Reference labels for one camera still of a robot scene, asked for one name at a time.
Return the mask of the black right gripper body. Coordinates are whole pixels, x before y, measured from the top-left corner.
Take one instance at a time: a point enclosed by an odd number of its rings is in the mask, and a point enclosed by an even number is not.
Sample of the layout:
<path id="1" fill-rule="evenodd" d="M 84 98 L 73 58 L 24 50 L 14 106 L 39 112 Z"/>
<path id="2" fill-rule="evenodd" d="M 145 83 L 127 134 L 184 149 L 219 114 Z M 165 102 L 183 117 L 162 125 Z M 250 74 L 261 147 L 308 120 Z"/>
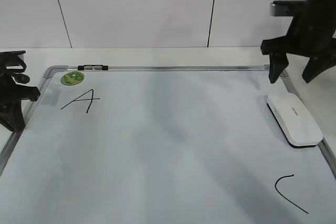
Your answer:
<path id="1" fill-rule="evenodd" d="M 304 52 L 335 50 L 335 0 L 305 0 L 299 16 L 284 36 L 263 40 L 261 53 L 284 52 L 303 56 Z"/>

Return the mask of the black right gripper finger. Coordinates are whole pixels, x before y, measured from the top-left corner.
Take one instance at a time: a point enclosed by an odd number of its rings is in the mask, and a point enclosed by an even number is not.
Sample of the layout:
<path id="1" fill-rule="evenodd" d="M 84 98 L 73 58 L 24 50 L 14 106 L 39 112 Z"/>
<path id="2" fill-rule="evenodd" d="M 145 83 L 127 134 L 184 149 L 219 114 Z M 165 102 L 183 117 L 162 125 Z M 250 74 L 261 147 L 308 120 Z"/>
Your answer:
<path id="1" fill-rule="evenodd" d="M 304 52 L 302 55 L 309 58 L 302 73 L 302 78 L 306 83 L 311 82 L 324 71 L 335 67 L 335 50 Z"/>
<path id="2" fill-rule="evenodd" d="M 288 67 L 289 61 L 286 53 L 272 52 L 269 54 L 269 81 L 275 83 L 282 72 Z"/>

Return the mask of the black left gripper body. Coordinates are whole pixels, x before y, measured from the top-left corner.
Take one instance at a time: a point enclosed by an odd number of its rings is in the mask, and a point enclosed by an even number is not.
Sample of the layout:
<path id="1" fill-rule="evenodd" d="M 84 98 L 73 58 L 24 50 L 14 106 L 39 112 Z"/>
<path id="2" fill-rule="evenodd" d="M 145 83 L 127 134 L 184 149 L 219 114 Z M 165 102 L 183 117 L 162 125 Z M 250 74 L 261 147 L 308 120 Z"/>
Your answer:
<path id="1" fill-rule="evenodd" d="M 40 96 L 37 87 L 26 85 L 30 77 L 24 74 L 27 68 L 25 53 L 25 50 L 1 52 L 1 106 L 21 100 L 35 102 Z"/>

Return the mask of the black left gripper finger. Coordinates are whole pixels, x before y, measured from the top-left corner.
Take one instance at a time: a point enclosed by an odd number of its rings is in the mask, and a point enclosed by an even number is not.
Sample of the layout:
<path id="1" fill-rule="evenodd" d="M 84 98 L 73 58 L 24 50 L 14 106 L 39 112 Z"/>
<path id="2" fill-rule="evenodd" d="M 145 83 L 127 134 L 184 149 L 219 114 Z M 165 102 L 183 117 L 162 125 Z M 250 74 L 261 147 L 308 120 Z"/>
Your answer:
<path id="1" fill-rule="evenodd" d="M 1 125 L 11 132 L 19 132 L 25 128 L 20 100 L 1 104 Z"/>

